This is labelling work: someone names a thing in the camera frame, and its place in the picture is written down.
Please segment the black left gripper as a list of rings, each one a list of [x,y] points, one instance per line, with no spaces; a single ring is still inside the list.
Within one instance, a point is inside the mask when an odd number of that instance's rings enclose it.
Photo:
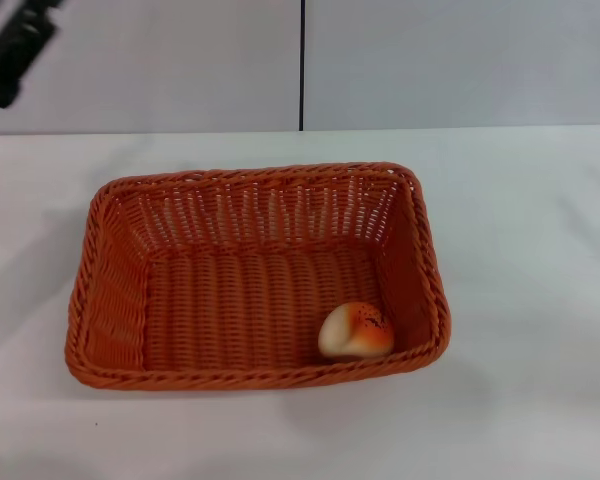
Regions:
[[[0,109],[17,98],[27,71],[56,33],[50,11],[62,0],[26,0],[0,30]]]

